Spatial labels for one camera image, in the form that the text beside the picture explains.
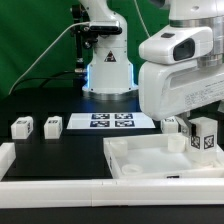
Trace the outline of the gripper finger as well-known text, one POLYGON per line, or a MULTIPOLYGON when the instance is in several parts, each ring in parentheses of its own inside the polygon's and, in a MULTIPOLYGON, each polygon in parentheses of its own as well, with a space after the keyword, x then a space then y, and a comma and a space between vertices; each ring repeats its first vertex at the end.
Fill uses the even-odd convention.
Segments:
POLYGON ((180 125, 181 133, 186 137, 192 135, 193 124, 189 121, 189 112, 183 112, 175 116, 177 122, 180 125))

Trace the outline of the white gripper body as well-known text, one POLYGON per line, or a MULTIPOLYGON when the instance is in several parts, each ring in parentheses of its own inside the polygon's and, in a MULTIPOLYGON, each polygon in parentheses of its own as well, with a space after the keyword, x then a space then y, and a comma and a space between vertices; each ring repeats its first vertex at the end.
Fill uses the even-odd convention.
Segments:
POLYGON ((224 99, 224 64, 197 67, 145 62, 139 72, 141 111, 159 121, 224 99))

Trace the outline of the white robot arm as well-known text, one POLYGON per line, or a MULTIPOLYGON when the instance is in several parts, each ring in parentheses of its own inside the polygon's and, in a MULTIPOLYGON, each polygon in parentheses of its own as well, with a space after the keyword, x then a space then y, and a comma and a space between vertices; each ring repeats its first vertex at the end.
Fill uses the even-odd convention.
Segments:
MULTIPOLYGON (((127 57, 127 23, 107 0, 79 0, 87 11, 93 58, 87 66, 87 95, 104 97, 133 90, 127 57)), ((224 0, 149 0, 169 11, 169 24, 139 45, 145 60, 138 75, 140 108, 160 121, 174 116, 182 132, 198 128, 188 113, 224 98, 224 0)))

